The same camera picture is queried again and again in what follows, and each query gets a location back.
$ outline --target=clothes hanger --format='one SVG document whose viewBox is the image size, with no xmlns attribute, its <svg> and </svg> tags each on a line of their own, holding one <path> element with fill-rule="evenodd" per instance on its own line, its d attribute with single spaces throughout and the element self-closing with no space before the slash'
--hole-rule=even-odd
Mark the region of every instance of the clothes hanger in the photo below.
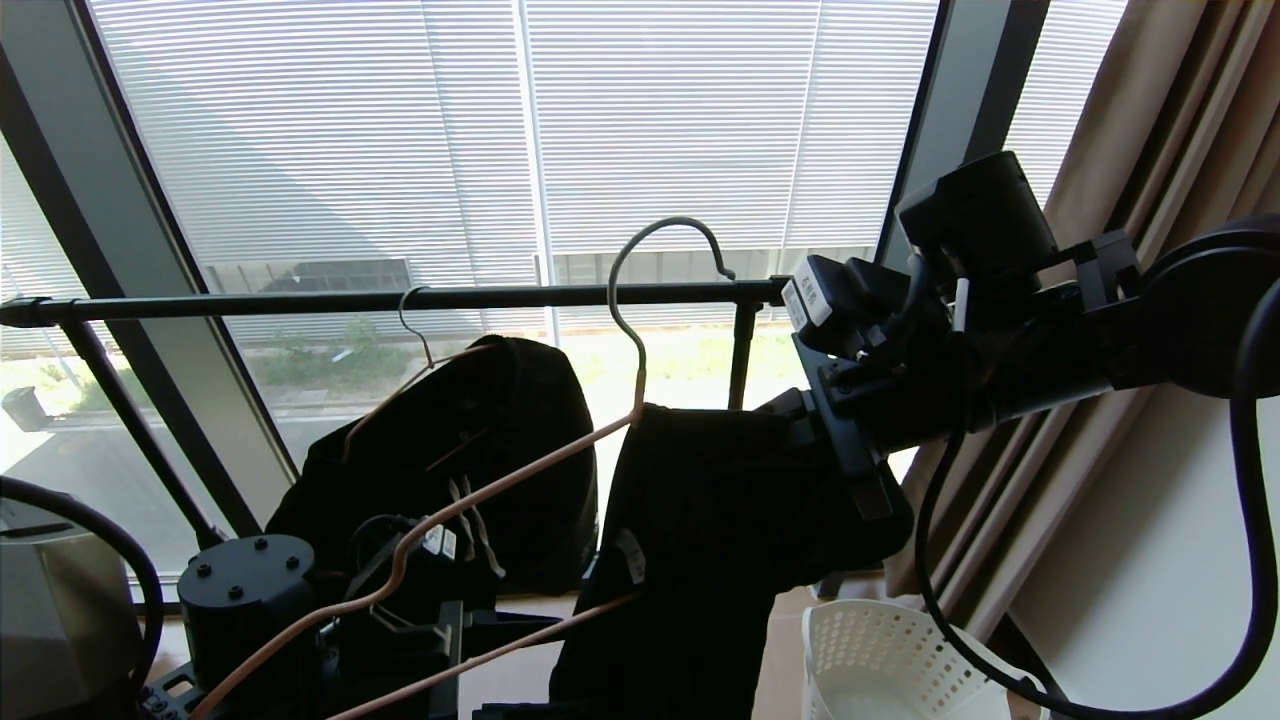
<svg viewBox="0 0 1280 720">
<path fill-rule="evenodd" d="M 412 375 L 410 375 L 410 378 L 407 380 L 404 380 L 403 384 L 401 384 L 398 388 L 396 388 L 394 391 L 392 391 L 392 393 L 389 396 L 387 396 L 385 400 L 383 400 L 381 402 L 379 402 L 378 405 L 375 405 L 372 410 L 370 410 L 369 413 L 366 413 L 364 418 L 361 418 L 355 425 L 351 427 L 349 430 L 347 430 L 347 436 L 344 438 L 342 438 L 342 460 L 340 461 L 342 461 L 343 465 L 346 465 L 347 460 L 351 459 L 351 441 L 356 437 L 356 433 L 360 432 L 361 428 L 364 428 L 365 425 L 367 425 L 369 421 L 372 420 L 375 415 L 378 415 L 388 405 L 390 405 L 393 400 L 396 400 L 397 397 L 399 397 L 401 393 L 403 393 L 406 389 L 408 389 L 410 386 L 412 386 L 413 383 L 416 383 L 417 380 L 420 380 L 424 375 L 426 375 L 428 373 L 430 373 L 431 370 L 434 370 L 438 365 L 443 365 L 443 364 L 448 363 L 449 360 L 456 360 L 458 357 L 462 357 L 463 355 L 470 355 L 472 352 L 477 352 L 480 350 L 485 350 L 488 347 L 492 347 L 489 345 L 477 345 L 477 346 L 474 346 L 474 347 L 468 347 L 468 348 L 466 348 L 466 350 L 463 350 L 461 352 L 454 352 L 453 355 L 445 355 L 444 357 L 440 357 L 439 360 L 435 360 L 431 356 L 431 347 L 426 342 L 426 336 L 422 334 L 422 333 L 420 333 L 420 332 L 417 332 L 417 331 L 415 331 L 413 328 L 411 328 L 410 324 L 408 324 L 408 320 L 404 319 L 404 302 L 410 299 L 410 296 L 412 296 L 415 292 L 417 292 L 420 290 L 424 290 L 425 287 L 426 286 L 411 287 L 408 291 L 406 291 L 404 295 L 401 296 L 399 306 L 396 307 L 396 314 L 399 316 L 401 325 L 403 325 L 406 331 L 416 334 L 417 338 L 422 341 L 422 352 L 426 355 L 426 365 L 424 368 L 421 368 L 420 370 L 417 370 L 416 373 L 413 373 Z M 462 446 L 454 448 L 453 452 L 457 452 L 458 450 L 462 450 L 462 447 L 465 447 L 468 442 L 471 442 L 476 437 L 479 437 L 479 436 L 471 436 L 470 438 L 467 438 L 466 441 L 463 441 Z M 436 465 L 436 464 L 439 464 L 439 462 L 442 462 L 443 460 L 444 460 L 444 457 L 442 457 L 440 460 L 436 460 L 435 462 L 433 462 L 433 466 Z"/>
<path fill-rule="evenodd" d="M 192 710 L 189 715 L 191 720 L 206 720 L 209 717 L 209 714 L 214 710 L 214 707 L 216 707 L 223 700 L 225 700 L 227 696 L 232 691 L 234 691 L 237 685 L 244 682 L 244 679 L 248 678 L 248 675 L 253 673 L 253 670 L 257 670 L 273 655 L 279 652 L 280 648 L 283 648 L 291 641 L 302 634 L 303 630 L 312 628 L 326 620 L 330 620 L 333 618 L 337 618 L 339 615 L 346 615 L 348 612 L 355 612 L 357 610 L 365 610 L 372 605 L 378 605 L 384 600 L 387 600 L 393 592 L 396 592 L 397 588 L 399 588 L 401 582 L 403 582 L 404 579 L 410 550 L 415 547 L 419 542 L 421 542 L 421 539 L 426 536 L 428 532 L 431 530 L 431 528 L 435 528 L 436 525 L 440 525 L 448 520 L 452 520 L 453 518 L 457 518 L 466 509 L 479 505 L 485 500 L 489 500 L 490 497 L 503 492 L 504 489 L 515 486 L 516 483 L 520 483 L 532 475 L 536 475 L 538 473 L 545 470 L 547 468 L 556 465 L 561 460 L 572 457 L 573 455 L 581 452 L 582 450 L 586 450 L 588 447 L 595 445 L 595 442 L 598 442 L 599 439 L 608 437 L 621 430 L 622 428 L 630 427 L 632 423 L 640 419 L 640 415 L 644 411 L 644 389 L 646 378 L 645 365 L 648 363 L 648 354 L 645 352 L 644 341 L 640 340 L 640 334 L 636 333 L 636 331 L 631 325 L 628 325 L 626 320 L 622 319 L 622 314 L 618 310 L 618 273 L 622 269 L 622 263 L 627 259 L 627 255 L 631 254 L 631 250 L 634 250 L 635 246 L 640 243 L 640 241 L 649 237 L 654 232 L 669 225 L 686 225 L 703 233 L 703 237 L 707 238 L 707 242 L 712 247 L 712 258 L 716 261 L 716 272 L 718 272 L 721 275 L 731 281 L 735 279 L 736 277 L 732 270 L 724 268 L 724 260 L 721 255 L 719 242 L 716 240 L 716 234 L 712 233 L 710 228 L 708 228 L 705 224 L 694 218 L 676 217 L 676 218 L 666 218 L 658 220 L 655 223 L 649 224 L 640 232 L 637 232 L 630 241 L 627 241 L 626 245 L 622 246 L 622 250 L 618 251 L 617 259 L 613 260 L 613 266 L 609 269 L 609 286 L 605 292 L 605 297 L 609 304 L 609 315 L 613 318 L 613 322 L 618 324 L 618 328 L 621 328 L 622 332 L 626 333 L 626 336 L 630 337 L 636 346 L 636 355 L 639 363 L 636 368 L 635 402 L 631 410 L 622 418 L 613 420 L 612 423 L 604 425 L 603 428 L 594 430 L 566 445 L 564 447 L 561 447 L 559 450 L 552 451 L 544 455 L 543 457 L 539 457 L 538 460 L 534 460 L 532 462 L 525 465 L 524 468 L 515 470 L 513 473 L 509 473 L 506 477 L 499 478 L 493 483 L 489 483 L 488 486 L 462 497 L 461 500 L 457 500 L 444 506 L 443 509 L 433 512 L 429 518 L 426 518 L 425 520 L 415 525 L 413 529 L 406 533 L 404 537 L 401 538 L 401 541 L 396 544 L 396 551 L 392 556 L 392 573 L 390 577 L 387 579 L 387 582 L 383 584 L 383 587 L 378 588 L 376 591 L 364 597 L 357 597 L 355 600 L 338 602 L 326 607 L 321 607 L 319 610 L 312 610 L 311 612 L 294 620 L 293 624 L 280 630 L 279 634 L 276 634 L 266 644 L 255 651 L 253 655 L 251 655 L 247 660 L 241 662 L 239 666 L 236 667 L 236 670 L 233 670 L 229 675 L 227 675 L 227 678 L 223 679 L 221 683 L 218 684 L 218 687 L 211 689 L 209 694 L 206 694 L 205 698 L 200 701 L 200 705 L 197 705 L 196 708 Z M 637 596 L 639 593 L 631 593 L 620 597 L 612 602 L 607 602 L 604 605 L 593 607 L 584 612 L 579 612 L 577 615 L 561 620 L 559 623 L 549 628 L 545 628 L 530 635 L 525 635 L 524 638 L 520 638 L 497 650 L 474 657 L 448 670 L 436 673 L 430 678 L 425 678 L 416 683 L 411 683 L 398 691 L 390 692 L 379 698 L 352 707 L 344 712 L 339 712 L 338 715 L 334 715 L 329 720 L 353 720 L 356 717 L 362 717 L 370 712 L 380 710 L 394 702 L 399 702 L 401 700 L 404 700 L 426 688 L 430 688 L 431 685 L 439 684 L 449 678 L 454 678 L 472 667 L 483 665 L 513 650 L 518 650 L 541 642 L 543 639 L 549 638 L 573 625 L 577 625 L 579 623 L 584 623 L 586 620 L 590 620 L 591 618 L 595 618 L 598 615 L 608 612 L 609 610 L 613 610 L 614 607 L 630 602 Z"/>
</svg>

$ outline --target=floor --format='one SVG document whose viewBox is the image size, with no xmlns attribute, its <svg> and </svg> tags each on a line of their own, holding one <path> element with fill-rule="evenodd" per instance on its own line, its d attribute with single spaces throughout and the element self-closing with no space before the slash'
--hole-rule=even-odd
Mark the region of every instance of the floor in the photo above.
<svg viewBox="0 0 1280 720">
<path fill-rule="evenodd" d="M 817 601 L 808 588 L 795 588 L 778 596 L 769 618 L 768 643 L 755 691 L 754 719 L 799 719 L 804 693 L 804 644 L 800 638 L 800 615 Z M 567 616 L 573 610 L 573 597 L 531 598 L 500 603 L 500 610 L 536 615 Z M 547 680 L 559 655 L 561 643 L 530 647 L 499 657 L 462 675 L 460 680 L 460 720 L 468 720 L 471 711 L 485 702 L 543 702 Z M 165 624 L 160 655 L 152 676 L 169 673 L 187 662 L 187 637 L 180 620 Z"/>
</svg>

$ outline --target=beige curtain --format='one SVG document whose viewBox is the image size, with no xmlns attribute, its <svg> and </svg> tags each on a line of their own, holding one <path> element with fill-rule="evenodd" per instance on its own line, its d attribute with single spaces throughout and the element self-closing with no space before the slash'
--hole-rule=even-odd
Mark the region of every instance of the beige curtain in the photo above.
<svg viewBox="0 0 1280 720">
<path fill-rule="evenodd" d="M 1059 245 L 1123 227 L 1143 265 L 1224 222 L 1280 210 L 1280 10 L 1272 3 L 1132 1 L 1044 209 Z M 1070 268 L 1046 274 L 1071 277 Z M 1111 392 L 970 436 L 931 529 L 943 609 L 987 638 L 1148 391 Z M 904 488 L 924 495 L 942 445 Z M 918 592 L 910 544 L 886 594 Z"/>
</svg>

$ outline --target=white wall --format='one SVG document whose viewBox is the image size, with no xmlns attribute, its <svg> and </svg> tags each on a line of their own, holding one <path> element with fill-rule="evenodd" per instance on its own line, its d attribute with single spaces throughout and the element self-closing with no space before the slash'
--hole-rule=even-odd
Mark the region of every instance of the white wall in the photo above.
<svg viewBox="0 0 1280 720">
<path fill-rule="evenodd" d="M 1260 404 L 1280 529 L 1280 398 Z M 1117 708 L 1194 694 L 1234 657 L 1249 611 L 1226 402 L 1155 391 L 1011 611 L 1076 702 Z M 1274 717 L 1280 642 L 1210 717 Z"/>
</svg>

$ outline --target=white laundry basket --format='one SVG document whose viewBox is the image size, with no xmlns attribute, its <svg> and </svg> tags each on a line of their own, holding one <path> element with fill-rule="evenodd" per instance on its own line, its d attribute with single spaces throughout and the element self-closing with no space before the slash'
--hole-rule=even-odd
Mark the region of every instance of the white laundry basket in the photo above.
<svg viewBox="0 0 1280 720">
<path fill-rule="evenodd" d="M 840 600 L 805 610 L 803 629 L 809 720 L 1010 720 L 1005 688 L 974 670 L 924 612 Z M 956 633 L 996 667 L 1030 676 Z"/>
</svg>

